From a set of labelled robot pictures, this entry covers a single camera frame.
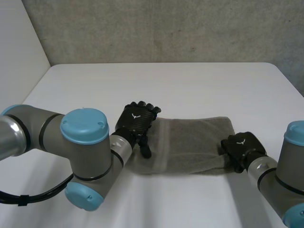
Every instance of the wall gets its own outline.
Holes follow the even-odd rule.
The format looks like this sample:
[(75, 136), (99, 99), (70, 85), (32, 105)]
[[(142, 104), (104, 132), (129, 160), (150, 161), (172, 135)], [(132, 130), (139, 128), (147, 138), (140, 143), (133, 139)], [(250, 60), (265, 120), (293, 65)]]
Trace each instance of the wall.
[(304, 94), (303, 0), (23, 0), (51, 65), (269, 62)]
[(0, 113), (22, 103), (49, 68), (21, 0), (0, 0)]

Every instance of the table surface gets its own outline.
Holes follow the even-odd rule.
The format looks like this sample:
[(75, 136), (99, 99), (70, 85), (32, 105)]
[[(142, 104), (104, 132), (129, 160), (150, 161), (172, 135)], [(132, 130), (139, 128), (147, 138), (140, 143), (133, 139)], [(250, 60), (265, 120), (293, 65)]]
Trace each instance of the table surface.
[[(103, 111), (113, 132), (123, 107), (144, 100), (159, 117), (227, 116), (279, 158), (287, 125), (304, 115), (304, 99), (268, 63), (76, 64), (49, 69), (25, 104), (66, 114)], [(33, 150), (1, 161), (1, 190), (39, 194), (65, 179), (68, 160)], [(0, 205), (8, 228), (284, 228), (246, 172), (220, 176), (139, 176), (123, 170), (101, 207), (86, 212), (61, 192), (27, 207)]]

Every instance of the light blue joint cap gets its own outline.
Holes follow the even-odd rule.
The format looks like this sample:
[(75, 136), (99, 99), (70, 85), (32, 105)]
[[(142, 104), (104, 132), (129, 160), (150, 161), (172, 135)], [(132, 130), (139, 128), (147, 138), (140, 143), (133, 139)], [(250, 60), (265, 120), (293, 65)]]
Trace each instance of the light blue joint cap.
[(10, 107), (7, 107), (6, 109), (4, 109), (4, 111), (0, 114), (0, 115), (4, 115), (5, 113), (7, 113), (10, 109), (14, 108), (14, 107), (17, 107), (17, 106), (21, 106), (22, 104), (14, 104)]
[(304, 121), (291, 122), (287, 127), (284, 138), (294, 145), (304, 146)]
[(304, 203), (293, 206), (285, 213), (282, 221), (288, 228), (304, 227)]
[(97, 210), (104, 201), (97, 191), (76, 182), (67, 184), (65, 195), (76, 207), (87, 211)]
[(60, 130), (66, 139), (81, 145), (99, 143), (109, 135), (105, 114), (93, 108), (76, 109), (66, 114)]

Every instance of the gray towel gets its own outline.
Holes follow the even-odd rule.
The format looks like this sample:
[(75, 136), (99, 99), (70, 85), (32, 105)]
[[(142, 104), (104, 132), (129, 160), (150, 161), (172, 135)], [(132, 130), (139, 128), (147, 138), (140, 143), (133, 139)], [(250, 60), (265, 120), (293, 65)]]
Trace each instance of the gray towel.
[(222, 174), (231, 172), (220, 141), (235, 134), (227, 117), (181, 120), (157, 118), (148, 130), (152, 157), (136, 146), (126, 168), (138, 174)]

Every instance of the white side wall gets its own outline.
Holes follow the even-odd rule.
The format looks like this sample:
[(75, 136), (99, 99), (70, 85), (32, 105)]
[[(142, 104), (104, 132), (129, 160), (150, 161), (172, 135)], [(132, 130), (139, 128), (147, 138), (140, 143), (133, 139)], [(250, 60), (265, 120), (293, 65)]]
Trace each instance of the white side wall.
[(0, 113), (21, 104), (49, 68), (21, 0), (0, 0)]

